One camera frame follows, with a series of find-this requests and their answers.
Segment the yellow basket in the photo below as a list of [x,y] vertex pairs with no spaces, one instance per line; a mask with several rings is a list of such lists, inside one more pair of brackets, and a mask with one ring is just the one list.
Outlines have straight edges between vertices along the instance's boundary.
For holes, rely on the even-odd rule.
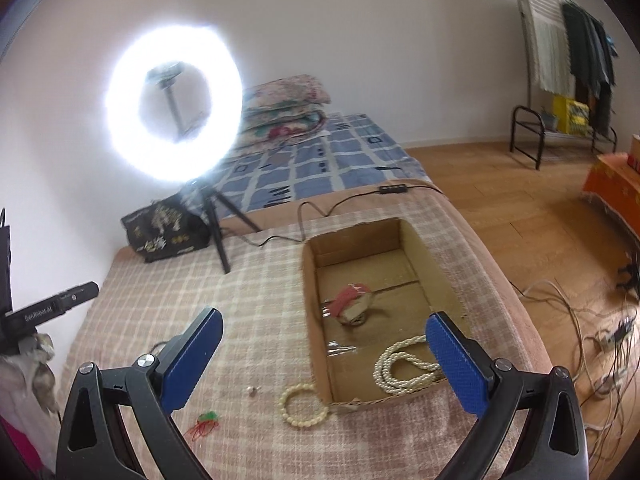
[[566,134],[585,136],[589,132],[589,107],[561,95],[554,96],[554,115],[558,130]]

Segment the red string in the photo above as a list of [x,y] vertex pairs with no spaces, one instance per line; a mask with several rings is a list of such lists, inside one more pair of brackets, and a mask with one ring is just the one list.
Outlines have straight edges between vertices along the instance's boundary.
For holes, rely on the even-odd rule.
[[203,436],[207,436],[214,428],[218,427],[219,423],[217,420],[205,420],[204,422],[196,422],[196,425],[192,428],[189,428],[184,436],[191,437],[191,443],[193,444],[196,440]]

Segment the pearl necklace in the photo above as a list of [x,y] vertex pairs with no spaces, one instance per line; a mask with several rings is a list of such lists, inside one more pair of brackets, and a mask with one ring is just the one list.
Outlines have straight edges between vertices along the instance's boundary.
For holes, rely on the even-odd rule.
[[[376,384],[388,394],[408,394],[426,388],[435,381],[443,378],[444,375],[439,364],[421,361],[415,355],[407,352],[398,352],[399,349],[406,346],[425,343],[426,341],[427,339],[424,335],[417,335],[404,341],[398,341],[387,348],[373,368],[373,378]],[[426,370],[427,373],[420,377],[409,379],[408,381],[396,379],[391,375],[391,367],[393,363],[401,359],[409,361],[421,370]]]
[[280,396],[280,400],[278,401],[278,407],[280,409],[280,414],[282,418],[288,422],[290,425],[296,428],[310,428],[311,426],[315,426],[316,424],[320,424],[323,420],[327,418],[329,414],[329,408],[326,406],[322,407],[322,410],[313,418],[309,420],[299,420],[297,418],[293,418],[289,413],[287,413],[287,401],[289,397],[293,394],[299,392],[316,392],[316,386],[314,384],[309,383],[300,383],[295,386],[290,386]]

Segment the blue checkered bedsheet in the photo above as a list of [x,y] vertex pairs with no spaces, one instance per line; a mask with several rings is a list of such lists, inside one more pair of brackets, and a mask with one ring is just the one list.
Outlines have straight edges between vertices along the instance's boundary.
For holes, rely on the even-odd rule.
[[[364,114],[330,115],[311,139],[223,162],[209,177],[245,212],[396,178],[430,182],[420,163]],[[229,215],[220,204],[218,213]]]

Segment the table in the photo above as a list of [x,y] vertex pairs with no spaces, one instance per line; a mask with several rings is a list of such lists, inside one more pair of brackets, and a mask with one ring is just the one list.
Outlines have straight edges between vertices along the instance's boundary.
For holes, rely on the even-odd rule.
[[640,240],[640,174],[626,163],[626,153],[598,156],[582,193],[597,197]]

